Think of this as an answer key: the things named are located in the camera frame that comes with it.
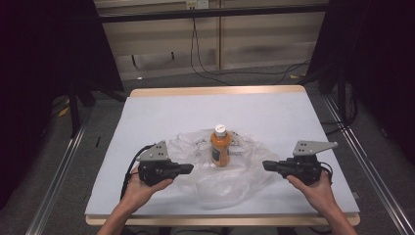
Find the table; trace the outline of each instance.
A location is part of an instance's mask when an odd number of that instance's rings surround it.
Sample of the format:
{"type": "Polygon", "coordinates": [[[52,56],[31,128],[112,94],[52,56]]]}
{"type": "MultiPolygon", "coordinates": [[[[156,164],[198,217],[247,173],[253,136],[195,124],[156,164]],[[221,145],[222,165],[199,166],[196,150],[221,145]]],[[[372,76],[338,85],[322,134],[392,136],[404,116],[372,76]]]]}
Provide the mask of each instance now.
{"type": "MultiPolygon", "coordinates": [[[[172,138],[180,131],[213,128],[219,122],[229,123],[228,126],[258,137],[271,151],[278,153],[281,159],[292,156],[293,148],[299,139],[327,141],[302,86],[134,90],[125,103],[114,138],[94,185],[85,212],[87,223],[102,225],[105,222],[119,199],[124,171],[137,150],[149,143],[159,142],[161,138],[172,138]]],[[[333,191],[338,204],[350,223],[358,224],[359,209],[333,151],[322,152],[317,157],[332,166],[333,191]]],[[[198,207],[194,199],[182,195],[182,192],[172,187],[173,185],[174,183],[155,194],[148,204],[128,219],[126,224],[327,225],[327,221],[316,213],[303,195],[282,178],[240,205],[210,211],[198,207]]]]}

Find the bottle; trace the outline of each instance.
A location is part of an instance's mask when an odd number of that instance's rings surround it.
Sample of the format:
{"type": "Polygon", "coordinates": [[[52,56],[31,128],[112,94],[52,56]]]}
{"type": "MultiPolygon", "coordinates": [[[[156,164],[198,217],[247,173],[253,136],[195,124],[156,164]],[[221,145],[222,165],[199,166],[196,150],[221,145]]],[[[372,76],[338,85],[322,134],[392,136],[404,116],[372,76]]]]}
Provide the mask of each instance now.
{"type": "Polygon", "coordinates": [[[214,128],[214,132],[210,136],[211,142],[211,160],[220,167],[225,167],[231,161],[229,157],[229,145],[231,143],[231,135],[226,131],[226,127],[222,124],[214,128]]]}

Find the black curtain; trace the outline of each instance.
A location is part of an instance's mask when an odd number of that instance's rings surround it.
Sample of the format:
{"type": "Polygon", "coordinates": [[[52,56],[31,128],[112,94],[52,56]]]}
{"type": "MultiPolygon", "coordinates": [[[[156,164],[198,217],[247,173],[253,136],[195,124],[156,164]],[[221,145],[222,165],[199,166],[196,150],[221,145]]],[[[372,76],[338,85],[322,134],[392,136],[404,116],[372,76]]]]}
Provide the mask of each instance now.
{"type": "Polygon", "coordinates": [[[0,208],[38,152],[52,101],[69,93],[122,90],[105,32],[92,0],[1,1],[0,77],[2,154],[0,208]]]}
{"type": "Polygon", "coordinates": [[[415,163],[415,3],[331,0],[329,5],[307,76],[317,74],[320,91],[330,93],[342,71],[358,99],[415,163]]]}

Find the cable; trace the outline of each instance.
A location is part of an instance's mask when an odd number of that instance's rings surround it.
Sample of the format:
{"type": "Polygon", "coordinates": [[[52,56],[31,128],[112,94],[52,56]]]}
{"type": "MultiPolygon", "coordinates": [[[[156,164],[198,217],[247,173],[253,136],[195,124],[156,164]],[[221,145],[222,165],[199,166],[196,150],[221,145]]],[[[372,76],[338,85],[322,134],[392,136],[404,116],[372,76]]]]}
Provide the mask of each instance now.
{"type": "Polygon", "coordinates": [[[125,174],[125,177],[124,177],[124,182],[122,183],[122,189],[121,189],[121,196],[120,196],[120,200],[122,199],[122,197],[124,197],[124,194],[125,194],[125,190],[127,189],[127,186],[128,186],[128,181],[129,181],[129,179],[130,179],[130,177],[131,177],[131,175],[132,174],[135,174],[135,173],[131,173],[131,169],[132,169],[132,167],[134,166],[134,163],[135,163],[135,159],[138,157],[138,156],[140,156],[144,151],[146,151],[146,150],[148,150],[148,149],[150,149],[150,148],[152,148],[153,146],[155,146],[155,145],[147,145],[147,146],[145,146],[144,148],[142,148],[140,151],[138,151],[138,153],[134,156],[134,158],[132,159],[132,161],[131,161],[131,164],[130,164],[130,166],[128,167],[128,170],[127,170],[127,173],[125,174]]]}
{"type": "Polygon", "coordinates": [[[232,84],[226,82],[226,81],[222,81],[213,77],[209,77],[209,76],[203,76],[200,73],[198,73],[195,68],[193,67],[193,41],[195,39],[195,35],[196,35],[196,42],[197,42],[197,46],[198,46],[198,57],[199,57],[199,63],[201,64],[201,67],[203,68],[203,70],[205,71],[205,68],[203,67],[202,63],[201,63],[201,59],[200,59],[200,53],[199,53],[199,39],[198,39],[198,33],[196,31],[196,23],[195,23],[195,19],[193,19],[193,33],[192,33],[192,48],[190,50],[190,66],[192,67],[192,70],[195,72],[195,74],[197,74],[198,76],[205,78],[205,79],[209,79],[209,80],[214,80],[214,81],[218,81],[220,83],[223,83],[225,85],[229,85],[232,86],[232,84]]]}
{"type": "Polygon", "coordinates": [[[329,164],[326,164],[326,163],[321,163],[320,162],[320,164],[321,164],[321,168],[324,169],[329,174],[330,183],[333,183],[332,182],[332,177],[333,177],[333,169],[332,169],[332,167],[329,164]]]}
{"type": "Polygon", "coordinates": [[[297,82],[297,85],[305,86],[309,82],[313,82],[313,81],[318,80],[321,77],[322,74],[324,74],[325,72],[327,72],[331,69],[332,65],[333,65],[333,63],[327,63],[321,69],[319,69],[319,70],[317,70],[313,73],[308,72],[307,76],[303,80],[300,80],[299,82],[297,82]]]}
{"type": "Polygon", "coordinates": [[[260,71],[223,71],[223,72],[211,72],[211,71],[208,71],[208,70],[206,70],[206,69],[205,69],[205,67],[203,66],[202,61],[201,61],[201,54],[200,54],[200,46],[199,46],[198,31],[197,31],[197,29],[196,29],[196,21],[195,21],[195,19],[193,19],[192,48],[191,48],[191,54],[190,54],[190,64],[191,64],[192,70],[193,70],[193,71],[194,71],[197,75],[199,75],[199,76],[200,76],[200,77],[202,77],[202,78],[212,79],[212,80],[215,80],[215,81],[219,81],[219,82],[224,83],[224,84],[226,84],[226,85],[232,85],[232,84],[227,83],[227,82],[222,81],[222,80],[219,80],[219,79],[216,79],[216,78],[209,77],[209,76],[203,76],[203,75],[199,74],[199,73],[195,70],[195,68],[194,68],[194,66],[193,66],[193,48],[194,48],[194,43],[193,43],[193,42],[194,42],[195,37],[196,37],[196,46],[197,46],[197,52],[198,52],[198,60],[199,60],[199,64],[201,65],[202,70],[203,70],[204,72],[206,72],[207,74],[210,74],[210,75],[226,75],[226,74],[261,74],[261,75],[279,75],[279,74],[283,74],[283,77],[282,77],[280,80],[278,80],[277,82],[275,82],[275,83],[273,83],[273,84],[272,84],[272,85],[276,85],[276,84],[278,84],[278,83],[280,83],[281,81],[283,81],[283,80],[284,80],[285,76],[287,75],[287,72],[290,72],[290,71],[295,71],[295,70],[297,70],[297,69],[298,69],[299,67],[301,67],[301,66],[309,65],[309,61],[310,61],[310,60],[306,60],[306,61],[304,61],[304,62],[302,62],[302,63],[300,63],[300,64],[291,65],[291,66],[289,66],[286,70],[284,70],[284,71],[279,71],[279,72],[260,72],[260,71]]]}
{"type": "Polygon", "coordinates": [[[327,120],[327,121],[320,121],[321,124],[326,124],[326,125],[331,125],[331,124],[342,124],[343,126],[336,128],[332,131],[326,132],[326,135],[331,135],[333,133],[336,133],[340,130],[345,130],[347,127],[351,126],[351,124],[354,122],[354,120],[357,117],[358,114],[358,105],[357,105],[357,98],[356,98],[356,93],[354,90],[352,90],[352,94],[349,100],[349,106],[350,109],[348,111],[348,116],[349,118],[347,118],[346,120],[340,120],[340,121],[335,121],[335,120],[327,120]]]}

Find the bottle cap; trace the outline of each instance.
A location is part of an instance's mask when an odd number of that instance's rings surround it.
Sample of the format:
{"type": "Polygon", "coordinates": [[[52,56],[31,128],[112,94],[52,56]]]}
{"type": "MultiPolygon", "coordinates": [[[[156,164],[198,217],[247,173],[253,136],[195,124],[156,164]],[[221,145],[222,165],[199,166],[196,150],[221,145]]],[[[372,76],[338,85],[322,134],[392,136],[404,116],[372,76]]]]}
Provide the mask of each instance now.
{"type": "Polygon", "coordinates": [[[226,135],[225,125],[219,124],[214,128],[214,134],[218,137],[223,137],[226,135]]]}

